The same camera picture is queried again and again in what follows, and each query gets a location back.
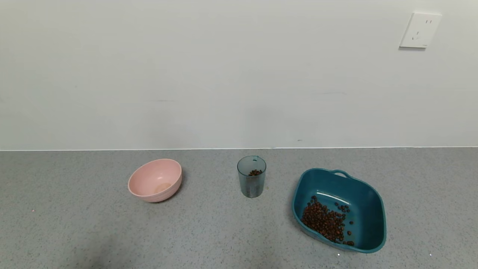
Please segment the ribbed cup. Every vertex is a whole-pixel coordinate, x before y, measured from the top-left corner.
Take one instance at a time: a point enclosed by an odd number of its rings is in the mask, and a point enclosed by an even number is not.
[[[264,180],[266,178],[266,162],[259,156],[247,156],[238,162],[238,174],[240,190],[242,194],[249,198],[259,196],[264,190]],[[261,171],[257,176],[249,176],[253,170]]]

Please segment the cup rim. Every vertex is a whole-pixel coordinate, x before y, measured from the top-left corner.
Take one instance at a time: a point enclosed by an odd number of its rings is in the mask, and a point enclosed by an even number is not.
[[[239,163],[240,163],[243,159],[245,159],[245,158],[247,158],[247,157],[257,157],[257,158],[261,159],[261,160],[264,162],[264,165],[265,165],[266,167],[264,167],[264,171],[262,171],[262,173],[261,173],[260,175],[262,175],[263,173],[266,172],[267,162],[266,162],[263,158],[259,157],[258,155],[249,155],[249,156],[245,156],[245,157],[241,158],[241,159],[238,161],[238,164],[236,165],[237,170],[238,170],[238,172],[239,172],[241,175],[243,175],[243,176],[245,176],[245,177],[248,177],[248,178],[256,177],[256,176],[244,175],[244,174],[239,170]]]

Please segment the wall outlet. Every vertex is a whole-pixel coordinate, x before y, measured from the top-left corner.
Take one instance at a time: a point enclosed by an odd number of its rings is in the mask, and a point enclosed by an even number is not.
[[[441,19],[441,14],[413,13],[400,47],[427,48]]]

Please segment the basin handle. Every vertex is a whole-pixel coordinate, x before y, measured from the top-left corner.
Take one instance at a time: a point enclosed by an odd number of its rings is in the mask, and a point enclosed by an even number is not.
[[[352,179],[352,177],[349,174],[347,174],[345,171],[342,171],[342,170],[338,170],[338,169],[337,170],[332,170],[332,171],[330,171],[330,173],[332,173],[332,174],[342,174],[346,178]]]

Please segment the pile of coffee beans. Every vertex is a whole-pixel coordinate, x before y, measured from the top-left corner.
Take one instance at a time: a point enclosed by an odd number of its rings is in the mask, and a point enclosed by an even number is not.
[[[257,169],[254,169],[254,170],[252,170],[251,172],[249,172],[249,176],[250,176],[250,177],[258,176],[258,175],[260,175],[260,174],[262,174],[262,170],[257,171]]]
[[[342,212],[350,212],[347,205],[338,206],[338,203],[335,203],[335,206]],[[317,197],[314,195],[311,197],[310,202],[307,203],[301,221],[305,226],[320,233],[334,243],[342,241],[345,245],[353,246],[353,241],[344,241],[345,223],[343,222],[345,219],[346,215],[344,213],[329,210],[326,205],[317,201]]]

